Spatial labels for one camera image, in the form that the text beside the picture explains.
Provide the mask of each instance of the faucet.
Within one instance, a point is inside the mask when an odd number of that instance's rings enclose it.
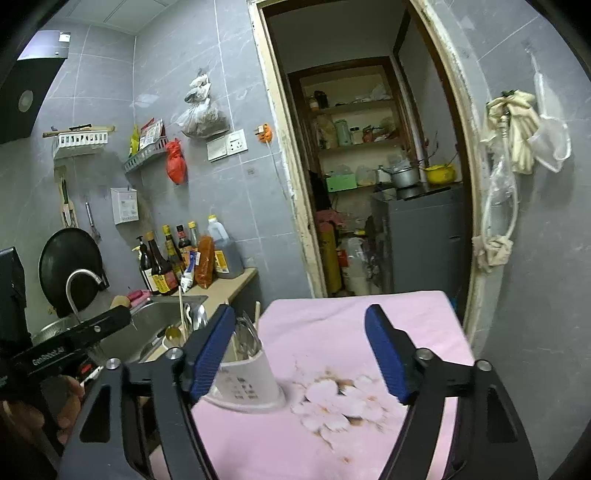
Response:
[[[78,309],[76,308],[76,305],[74,305],[74,300],[72,299],[72,280],[74,280],[74,278],[77,275],[82,275],[82,274],[88,275],[99,286],[103,283],[102,279],[96,273],[94,273],[92,270],[87,270],[85,268],[79,268],[78,270],[74,270],[70,274],[70,276],[68,277],[68,280],[66,281],[66,297],[68,299],[68,303],[70,304],[70,308],[74,312],[74,317],[76,317],[76,320],[78,323],[81,323],[82,319],[80,318],[80,314],[78,313]]]

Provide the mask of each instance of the red plastic bag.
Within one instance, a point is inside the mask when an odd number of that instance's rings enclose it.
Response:
[[[168,178],[177,185],[181,185],[187,176],[187,164],[183,158],[181,144],[178,138],[166,144],[166,151],[168,152],[168,157],[166,158],[166,173]]]

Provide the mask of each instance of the ceiling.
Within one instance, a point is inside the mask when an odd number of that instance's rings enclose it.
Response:
[[[177,0],[70,0],[56,15],[135,35]]]

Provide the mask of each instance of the jar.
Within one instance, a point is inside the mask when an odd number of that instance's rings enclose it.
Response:
[[[351,127],[351,141],[353,145],[359,145],[363,143],[363,132],[359,129],[359,127]]]
[[[347,120],[337,120],[335,122],[336,137],[340,147],[347,147],[352,145],[351,132],[349,131],[349,124]]]
[[[363,129],[363,143],[371,143],[374,141],[374,129],[366,127]]]

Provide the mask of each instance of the kitchen counter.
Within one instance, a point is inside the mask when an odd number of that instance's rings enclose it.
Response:
[[[250,282],[257,274],[256,268],[245,268],[244,273],[231,280],[223,278],[216,279],[211,286],[206,290],[199,286],[194,286],[184,296],[189,295],[207,295],[207,300],[203,303],[207,317],[211,317],[216,311],[217,307],[222,303],[230,303],[236,295]]]

